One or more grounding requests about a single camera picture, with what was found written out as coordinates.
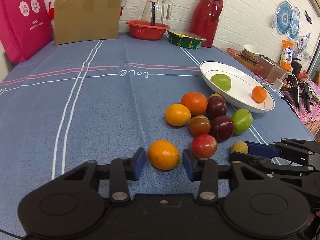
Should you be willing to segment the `red apple-like fruit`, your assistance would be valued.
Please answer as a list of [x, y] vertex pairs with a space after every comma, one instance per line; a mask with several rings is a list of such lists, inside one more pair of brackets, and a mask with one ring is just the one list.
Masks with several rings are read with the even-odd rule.
[[208, 134], [196, 136], [191, 142], [191, 151], [199, 159], [210, 159], [217, 150], [217, 141]]

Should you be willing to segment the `brown longan front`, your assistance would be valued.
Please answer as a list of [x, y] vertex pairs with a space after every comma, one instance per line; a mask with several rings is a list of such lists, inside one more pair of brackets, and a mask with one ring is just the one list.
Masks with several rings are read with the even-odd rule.
[[230, 154], [232, 154], [233, 152], [247, 154], [248, 151], [249, 151], [248, 145], [243, 141], [235, 142], [230, 148]]

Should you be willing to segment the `brown longan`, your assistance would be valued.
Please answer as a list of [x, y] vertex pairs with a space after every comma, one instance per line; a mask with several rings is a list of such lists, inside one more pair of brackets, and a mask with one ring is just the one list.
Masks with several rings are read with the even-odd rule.
[[249, 151], [248, 145], [243, 141], [235, 142], [230, 148], [230, 154], [232, 154], [233, 152], [247, 154], [248, 151]]
[[210, 98], [211, 98], [211, 97], [214, 97], [214, 96], [222, 97], [222, 95], [221, 95], [221, 94], [219, 94], [219, 93], [214, 93], [214, 94], [211, 94], [211, 95], [210, 95]]

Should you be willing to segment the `lone orange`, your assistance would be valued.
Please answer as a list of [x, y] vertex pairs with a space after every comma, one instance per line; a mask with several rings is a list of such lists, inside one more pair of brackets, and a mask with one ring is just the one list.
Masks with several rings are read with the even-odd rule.
[[148, 159], [155, 168], [168, 171], [180, 162], [180, 152], [169, 141], [157, 140], [148, 149]]

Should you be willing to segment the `dark plum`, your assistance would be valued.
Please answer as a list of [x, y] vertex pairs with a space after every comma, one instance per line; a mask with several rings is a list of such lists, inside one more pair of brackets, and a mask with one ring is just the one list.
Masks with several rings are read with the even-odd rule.
[[228, 140], [234, 133], [234, 122], [229, 116], [222, 115], [210, 121], [210, 132], [217, 141]]
[[221, 96], [212, 96], [207, 101], [206, 116], [209, 120], [226, 115], [227, 103]]

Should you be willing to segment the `red-brown tomato fruit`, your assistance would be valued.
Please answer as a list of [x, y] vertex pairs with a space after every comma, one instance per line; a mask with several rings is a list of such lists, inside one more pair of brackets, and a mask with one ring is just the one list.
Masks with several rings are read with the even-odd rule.
[[204, 115], [194, 116], [189, 122], [189, 130], [193, 136], [208, 134], [211, 125], [209, 119]]

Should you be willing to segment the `green fruit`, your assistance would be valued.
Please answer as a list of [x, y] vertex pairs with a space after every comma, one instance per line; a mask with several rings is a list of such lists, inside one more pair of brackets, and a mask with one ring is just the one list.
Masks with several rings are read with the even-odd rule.
[[235, 134], [243, 134], [250, 128], [253, 122], [252, 114], [244, 108], [235, 111], [231, 119], [234, 124]]
[[225, 92], [231, 89], [231, 78], [225, 74], [215, 74], [210, 78], [210, 81]]

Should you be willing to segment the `yellow orange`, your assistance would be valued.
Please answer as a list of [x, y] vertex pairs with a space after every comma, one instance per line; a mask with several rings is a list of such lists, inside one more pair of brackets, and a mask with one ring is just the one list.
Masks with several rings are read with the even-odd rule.
[[166, 109], [165, 119], [171, 126], [180, 127], [189, 122], [191, 113], [185, 105], [175, 103]]

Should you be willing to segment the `dark orange tangerine top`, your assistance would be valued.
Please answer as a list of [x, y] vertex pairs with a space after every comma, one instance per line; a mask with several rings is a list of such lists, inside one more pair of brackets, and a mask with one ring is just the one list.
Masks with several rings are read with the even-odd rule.
[[181, 104], [187, 107], [191, 115], [202, 115], [207, 109], [207, 98], [198, 92], [188, 92], [181, 98]]

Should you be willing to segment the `orange with stem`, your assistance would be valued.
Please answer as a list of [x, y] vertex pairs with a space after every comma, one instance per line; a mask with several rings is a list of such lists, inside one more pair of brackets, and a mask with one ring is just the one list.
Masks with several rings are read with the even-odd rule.
[[252, 99], [257, 103], [263, 103], [267, 98], [267, 90], [263, 86], [255, 86], [251, 92]]

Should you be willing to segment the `brown longan back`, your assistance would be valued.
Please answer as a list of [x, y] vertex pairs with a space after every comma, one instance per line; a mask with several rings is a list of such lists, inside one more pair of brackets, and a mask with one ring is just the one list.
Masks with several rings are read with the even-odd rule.
[[221, 94], [219, 94], [219, 93], [214, 93], [214, 94], [211, 94], [211, 95], [210, 95], [210, 98], [211, 98], [211, 97], [214, 97], [214, 96], [222, 97], [222, 95], [221, 95]]

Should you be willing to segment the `green fruit front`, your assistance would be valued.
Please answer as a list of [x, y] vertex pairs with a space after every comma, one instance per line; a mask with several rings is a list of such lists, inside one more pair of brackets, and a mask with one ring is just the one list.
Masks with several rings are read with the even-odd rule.
[[225, 74], [215, 74], [210, 78], [210, 81], [225, 92], [231, 89], [231, 78]]

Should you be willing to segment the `white oval plate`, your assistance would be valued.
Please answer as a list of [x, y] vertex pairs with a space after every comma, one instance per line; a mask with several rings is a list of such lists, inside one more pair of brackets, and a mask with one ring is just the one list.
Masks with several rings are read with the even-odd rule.
[[[267, 92], [267, 97], [262, 103], [252, 99], [253, 88], [260, 83], [235, 67], [215, 61], [204, 61], [200, 64], [200, 71], [207, 86], [237, 108], [245, 108], [252, 113], [267, 113], [275, 108], [275, 101], [270, 92]], [[230, 78], [229, 91], [225, 92], [210, 80], [216, 74], [224, 74]]]

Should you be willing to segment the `blue paper fan decoration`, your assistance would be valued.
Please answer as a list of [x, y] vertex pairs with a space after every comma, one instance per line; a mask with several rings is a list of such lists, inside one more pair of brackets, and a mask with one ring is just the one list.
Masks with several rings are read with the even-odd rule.
[[300, 30], [300, 10], [293, 7], [289, 2], [283, 1], [277, 8], [271, 22], [271, 28], [276, 28], [281, 35], [288, 35], [295, 40]]

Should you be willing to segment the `brown cardboard box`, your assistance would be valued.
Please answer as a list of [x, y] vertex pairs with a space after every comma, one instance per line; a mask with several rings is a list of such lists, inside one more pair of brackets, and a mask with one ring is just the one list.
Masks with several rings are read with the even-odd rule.
[[55, 44], [118, 37], [121, 0], [55, 0]]

